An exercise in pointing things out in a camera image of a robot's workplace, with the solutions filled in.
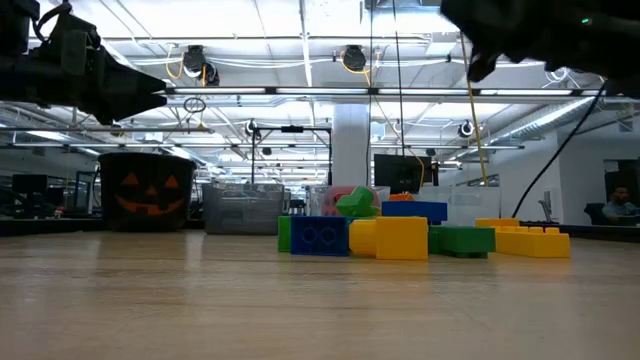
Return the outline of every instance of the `blue lego brick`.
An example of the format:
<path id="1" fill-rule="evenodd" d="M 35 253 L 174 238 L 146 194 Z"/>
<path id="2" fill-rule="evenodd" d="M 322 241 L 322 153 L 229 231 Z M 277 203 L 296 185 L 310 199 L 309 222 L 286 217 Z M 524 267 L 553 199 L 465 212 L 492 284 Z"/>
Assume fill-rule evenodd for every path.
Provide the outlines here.
<path id="1" fill-rule="evenodd" d="M 341 216 L 291 218 L 294 255 L 349 256 L 349 222 Z"/>
<path id="2" fill-rule="evenodd" d="M 429 222 L 447 221 L 447 203 L 426 201 L 383 201 L 382 216 L 421 216 Z"/>

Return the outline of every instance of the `plastic storage bin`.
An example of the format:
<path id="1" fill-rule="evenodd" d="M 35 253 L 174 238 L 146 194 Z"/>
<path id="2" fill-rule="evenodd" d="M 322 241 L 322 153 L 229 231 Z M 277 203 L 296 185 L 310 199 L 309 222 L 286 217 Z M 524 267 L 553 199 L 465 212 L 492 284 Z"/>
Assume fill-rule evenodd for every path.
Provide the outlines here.
<path id="1" fill-rule="evenodd" d="M 338 209 L 336 203 L 342 195 L 348 195 L 353 192 L 356 186 L 311 186 L 307 193 L 307 204 L 309 209 L 307 214 L 310 216 L 336 216 Z M 391 188 L 387 186 L 370 186 L 370 189 L 376 193 L 374 206 L 380 207 L 383 201 L 389 200 L 391 196 Z"/>
<path id="2" fill-rule="evenodd" d="M 213 235 L 277 235 L 284 186 L 208 184 L 202 187 L 205 232 Z"/>
<path id="3" fill-rule="evenodd" d="M 417 201 L 447 203 L 448 220 L 443 225 L 474 226 L 477 218 L 500 217 L 500 188 L 423 187 Z"/>

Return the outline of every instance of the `yellow cable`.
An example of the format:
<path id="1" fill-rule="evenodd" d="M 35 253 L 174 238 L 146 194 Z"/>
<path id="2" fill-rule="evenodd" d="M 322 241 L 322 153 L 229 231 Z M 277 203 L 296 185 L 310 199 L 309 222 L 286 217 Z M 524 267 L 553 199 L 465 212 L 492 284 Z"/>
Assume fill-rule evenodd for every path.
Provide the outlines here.
<path id="1" fill-rule="evenodd" d="M 473 102 L 473 93 L 471 89 L 471 81 L 469 81 L 469 63 L 467 60 L 467 49 L 464 46 L 464 34 L 460 32 L 460 39 L 462 41 L 462 56 L 464 57 L 464 71 L 467 74 L 467 89 L 469 91 L 469 102 L 471 103 L 471 116 L 473 117 L 473 129 L 476 134 L 476 144 L 478 145 L 478 157 L 480 157 L 480 169 L 482 170 L 482 179 L 484 186 L 489 186 L 489 180 L 487 180 L 487 170 L 484 166 L 484 156 L 482 155 L 482 139 L 480 138 L 480 130 L 478 129 L 478 118 L 476 117 L 476 106 Z"/>
<path id="2" fill-rule="evenodd" d="M 167 54 L 167 60 L 169 60 L 169 58 L 171 58 L 171 50 L 173 49 L 173 45 L 169 46 L 169 52 Z M 167 61 L 165 65 L 165 69 L 167 69 L 167 74 L 169 74 L 169 76 L 171 76 L 174 79 L 179 78 L 180 76 L 182 76 L 182 65 L 184 63 L 184 52 L 182 53 L 182 55 L 180 56 L 180 72 L 178 73 L 178 75 L 173 75 L 173 73 L 171 72 L 171 70 L 169 69 L 169 62 Z"/>
<path id="3" fill-rule="evenodd" d="M 400 134 L 398 134 L 396 129 L 393 128 L 393 125 L 389 121 L 389 118 L 387 117 L 387 114 L 384 113 L 384 110 L 382 109 L 382 105 L 380 105 L 380 102 L 378 101 L 378 97 L 374 96 L 373 98 L 376 100 L 376 104 L 378 104 L 378 107 L 380 108 L 380 111 L 382 112 L 382 116 L 384 116 L 384 119 L 387 122 L 387 125 L 389 125 L 391 130 L 396 134 L 396 137 L 398 138 L 398 140 L 400 140 Z M 413 150 L 411 150 L 411 148 L 407 148 L 407 150 L 409 150 L 411 155 L 416 157 L 416 160 L 418 160 L 418 162 L 420 163 L 420 166 L 422 167 L 422 173 L 420 173 L 420 187 L 422 188 L 422 184 L 424 183 L 424 161 L 422 161 L 422 159 L 420 159 L 420 157 L 418 155 L 416 155 L 413 152 Z"/>

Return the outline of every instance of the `person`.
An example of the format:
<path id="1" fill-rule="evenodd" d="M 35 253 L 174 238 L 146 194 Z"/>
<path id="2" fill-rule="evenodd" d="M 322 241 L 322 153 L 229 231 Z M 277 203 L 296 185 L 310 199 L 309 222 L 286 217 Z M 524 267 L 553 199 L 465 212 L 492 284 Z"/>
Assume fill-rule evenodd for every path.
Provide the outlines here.
<path id="1" fill-rule="evenodd" d="M 602 208 L 602 213 L 612 223 L 620 224 L 625 218 L 638 214 L 638 208 L 629 202 L 629 189 L 618 186 L 609 195 L 609 203 Z"/>

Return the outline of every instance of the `ceiling fixture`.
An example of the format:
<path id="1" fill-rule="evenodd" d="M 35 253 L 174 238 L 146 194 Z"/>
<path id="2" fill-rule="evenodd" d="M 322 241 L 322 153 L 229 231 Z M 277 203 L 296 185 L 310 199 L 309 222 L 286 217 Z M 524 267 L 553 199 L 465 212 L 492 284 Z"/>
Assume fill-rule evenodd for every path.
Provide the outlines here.
<path id="1" fill-rule="evenodd" d="M 342 58 L 344 66 L 351 71 L 363 71 L 367 66 L 367 58 L 359 45 L 347 45 Z"/>
<path id="2" fill-rule="evenodd" d="M 204 46 L 189 45 L 183 55 L 184 73 L 202 81 L 202 86 L 220 86 L 220 74 L 212 63 L 204 56 Z"/>
<path id="3" fill-rule="evenodd" d="M 465 123 L 460 125 L 460 127 L 458 128 L 458 135 L 463 139 L 468 138 L 472 134 L 473 125 L 471 124 L 471 122 L 469 122 L 469 120 L 465 121 Z"/>

